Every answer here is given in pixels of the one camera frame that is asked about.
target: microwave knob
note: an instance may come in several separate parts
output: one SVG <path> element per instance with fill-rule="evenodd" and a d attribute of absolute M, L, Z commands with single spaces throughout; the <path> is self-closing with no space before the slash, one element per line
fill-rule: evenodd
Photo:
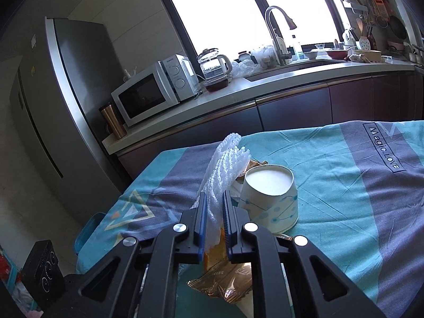
<path fill-rule="evenodd" d="M 183 80 L 183 79 L 178 79 L 176 82 L 175 82 L 175 87 L 176 88 L 178 88 L 178 89 L 181 89 L 181 88 L 183 88 L 185 86 L 185 81 Z"/>
<path fill-rule="evenodd" d="M 169 67 L 168 74 L 169 75 L 177 75 L 180 72 L 180 69 L 173 65 L 172 67 Z"/>

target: white microwave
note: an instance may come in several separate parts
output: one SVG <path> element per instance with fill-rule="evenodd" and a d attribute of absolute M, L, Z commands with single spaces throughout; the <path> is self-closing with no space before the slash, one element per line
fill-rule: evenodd
<path fill-rule="evenodd" d="M 188 58 L 173 55 L 134 75 L 112 92 L 112 98 L 131 126 L 195 96 L 199 88 Z"/>

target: faucet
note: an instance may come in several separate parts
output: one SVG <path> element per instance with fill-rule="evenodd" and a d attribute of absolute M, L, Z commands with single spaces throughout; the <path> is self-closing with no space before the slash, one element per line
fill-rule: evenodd
<path fill-rule="evenodd" d="M 273 9 L 279 10 L 284 15 L 284 19 L 286 19 L 287 25 L 290 27 L 291 30 L 296 29 L 297 26 L 294 23 L 294 21 L 291 18 L 289 18 L 287 13 L 282 8 L 278 6 L 270 6 L 266 9 L 265 11 L 266 26 L 268 26 L 269 33 L 271 34 L 272 40 L 274 42 L 274 49 L 275 49 L 275 52 L 277 53 L 278 61 L 280 62 L 280 65 L 285 65 L 284 60 L 291 59 L 291 54 L 290 53 L 283 54 L 283 51 L 281 50 L 280 45 L 278 44 L 277 35 L 275 34 L 274 28 L 272 27 L 272 24 L 271 24 L 271 11 Z"/>

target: white countertop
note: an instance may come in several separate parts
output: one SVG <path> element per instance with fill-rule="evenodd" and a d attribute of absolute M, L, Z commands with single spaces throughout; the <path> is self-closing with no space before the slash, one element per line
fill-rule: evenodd
<path fill-rule="evenodd" d="M 314 82 L 332 80 L 358 74 L 378 72 L 413 71 L 414 63 L 393 60 L 388 63 L 354 63 L 343 62 L 301 69 L 285 74 L 274 75 L 257 81 L 235 78 L 224 89 L 216 92 L 204 92 L 197 99 L 190 99 L 176 105 L 146 121 L 142 121 L 128 129 L 128 133 L 120 140 L 113 134 L 103 140 L 109 154 L 116 153 L 125 147 L 144 140 L 158 132 L 195 119 L 207 113 L 228 106 L 252 101 L 257 97 L 268 95 L 295 86 L 306 86 Z"/>

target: white paper cup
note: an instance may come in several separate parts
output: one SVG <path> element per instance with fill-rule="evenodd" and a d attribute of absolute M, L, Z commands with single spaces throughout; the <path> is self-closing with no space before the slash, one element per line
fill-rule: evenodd
<path fill-rule="evenodd" d="M 240 208 L 252 222 L 272 233 L 283 233 L 298 220 L 297 188 L 293 172 L 280 165 L 253 167 L 246 172 Z"/>

